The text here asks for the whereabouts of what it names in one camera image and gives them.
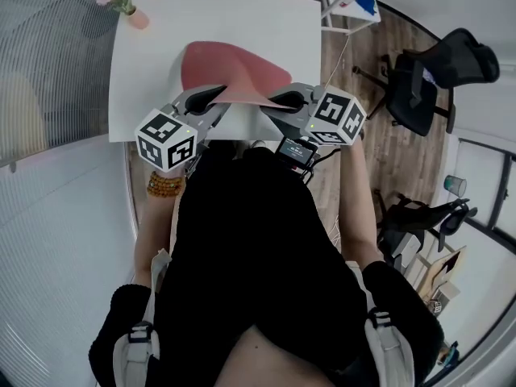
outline black office chair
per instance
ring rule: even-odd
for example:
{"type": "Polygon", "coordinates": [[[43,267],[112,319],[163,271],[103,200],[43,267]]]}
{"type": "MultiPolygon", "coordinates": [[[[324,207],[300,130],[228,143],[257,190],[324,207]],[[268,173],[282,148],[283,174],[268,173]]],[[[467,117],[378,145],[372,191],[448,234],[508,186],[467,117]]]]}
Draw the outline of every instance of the black office chair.
{"type": "Polygon", "coordinates": [[[374,194],[380,204],[382,217],[377,224],[377,228],[380,229],[377,237],[378,248],[384,254],[385,260],[397,269],[400,269],[402,257],[401,255],[393,256],[393,254],[405,234],[410,233],[418,239],[420,245],[417,253],[422,250],[425,231],[429,231],[439,240],[437,252],[441,252],[446,236],[455,234],[466,218],[473,217],[477,213],[476,208],[469,209],[466,205],[469,199],[456,199],[453,202],[430,208],[426,203],[413,201],[401,193],[397,193],[400,202],[387,210],[380,190],[376,189],[374,194]],[[417,207],[407,207],[411,203],[417,207]],[[437,231],[435,227],[439,223],[441,225],[437,231]]]}
{"type": "Polygon", "coordinates": [[[368,120],[382,107],[394,117],[393,126],[398,124],[421,136],[428,135],[434,114],[447,118],[446,132],[452,133],[455,122],[452,90],[469,83],[492,83],[500,77],[500,66],[491,48],[478,43],[465,29],[456,29],[425,52],[404,50],[396,59],[393,68],[389,55],[383,55],[386,63],[381,74],[388,83],[364,72],[357,66],[352,72],[358,73],[385,91],[368,120]],[[423,78],[426,69],[437,86],[449,89],[447,110],[437,107],[437,88],[423,78]]]}

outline red fabric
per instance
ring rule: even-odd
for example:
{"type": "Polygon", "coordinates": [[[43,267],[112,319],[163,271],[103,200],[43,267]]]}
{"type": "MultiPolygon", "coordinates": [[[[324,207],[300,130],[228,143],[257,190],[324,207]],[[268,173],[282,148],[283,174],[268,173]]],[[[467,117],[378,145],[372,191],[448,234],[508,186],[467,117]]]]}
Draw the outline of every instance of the red fabric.
{"type": "Polygon", "coordinates": [[[292,81],[290,73],[237,46],[219,42],[193,42],[181,64],[183,89],[201,85],[227,86],[211,103],[251,103],[281,107],[267,97],[292,81]]]}

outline beaded bracelet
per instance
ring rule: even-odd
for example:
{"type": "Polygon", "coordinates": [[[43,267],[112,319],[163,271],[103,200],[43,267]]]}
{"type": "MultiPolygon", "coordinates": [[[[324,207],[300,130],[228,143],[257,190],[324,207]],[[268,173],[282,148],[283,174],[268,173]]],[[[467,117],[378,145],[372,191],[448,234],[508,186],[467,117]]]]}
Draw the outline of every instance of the beaded bracelet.
{"type": "Polygon", "coordinates": [[[151,179],[147,186],[147,192],[149,195],[158,198],[176,197],[181,192],[182,185],[182,177],[161,177],[155,171],[151,174],[151,179]]]}

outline blue object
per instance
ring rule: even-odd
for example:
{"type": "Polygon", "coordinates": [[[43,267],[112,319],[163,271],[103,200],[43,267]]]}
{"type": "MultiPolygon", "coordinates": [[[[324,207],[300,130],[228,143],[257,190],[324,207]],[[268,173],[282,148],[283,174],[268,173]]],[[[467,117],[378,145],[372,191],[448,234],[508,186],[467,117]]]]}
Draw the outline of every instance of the blue object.
{"type": "Polygon", "coordinates": [[[371,16],[374,16],[376,11],[374,10],[375,1],[374,0],[356,0],[358,5],[362,7],[365,11],[367,11],[371,16]]]}

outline white cube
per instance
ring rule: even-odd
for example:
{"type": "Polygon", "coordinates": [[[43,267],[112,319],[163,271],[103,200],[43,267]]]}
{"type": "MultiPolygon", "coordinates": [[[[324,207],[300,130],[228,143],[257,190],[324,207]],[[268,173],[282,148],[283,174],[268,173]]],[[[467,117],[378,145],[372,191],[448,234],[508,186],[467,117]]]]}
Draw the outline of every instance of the white cube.
{"type": "Polygon", "coordinates": [[[353,145],[366,118],[355,96],[328,86],[306,125],[306,131],[319,144],[353,145]]]}
{"type": "Polygon", "coordinates": [[[195,157],[197,131],[153,109],[135,129],[138,154],[163,172],[195,157]]]}

